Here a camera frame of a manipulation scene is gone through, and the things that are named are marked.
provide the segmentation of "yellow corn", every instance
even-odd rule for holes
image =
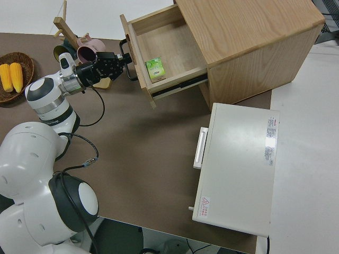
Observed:
[[[10,65],[12,85],[17,93],[21,92],[23,81],[22,81],[22,69],[18,62],[13,62]]]
[[[11,81],[10,66],[6,63],[0,65],[0,78],[1,83],[6,92],[13,91],[13,85]]]

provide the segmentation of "white wall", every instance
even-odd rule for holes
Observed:
[[[0,0],[0,32],[55,34],[53,20],[63,15],[63,0]],[[127,21],[173,4],[172,0],[68,0],[66,23],[82,36],[123,39],[120,14]]]

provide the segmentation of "sticker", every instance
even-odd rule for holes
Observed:
[[[210,206],[211,198],[209,197],[201,197],[200,199],[200,205],[199,205],[199,211],[198,215],[200,217],[205,217],[207,218],[208,215],[208,207]]]
[[[276,118],[271,117],[267,121],[266,140],[265,140],[265,162],[273,166],[275,158],[276,147],[276,129],[278,128],[278,121]]]

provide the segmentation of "wooden cabinet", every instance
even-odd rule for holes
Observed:
[[[210,109],[291,82],[324,25],[310,0],[177,0],[136,20],[120,17],[151,105],[199,84]],[[145,62],[156,57],[166,78],[152,83]]]

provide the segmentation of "black robot component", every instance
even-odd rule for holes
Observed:
[[[115,80],[123,73],[125,64],[132,62],[126,53],[115,55],[114,52],[97,52],[94,62],[83,63],[76,67],[76,75],[85,87],[93,86],[102,78]]]

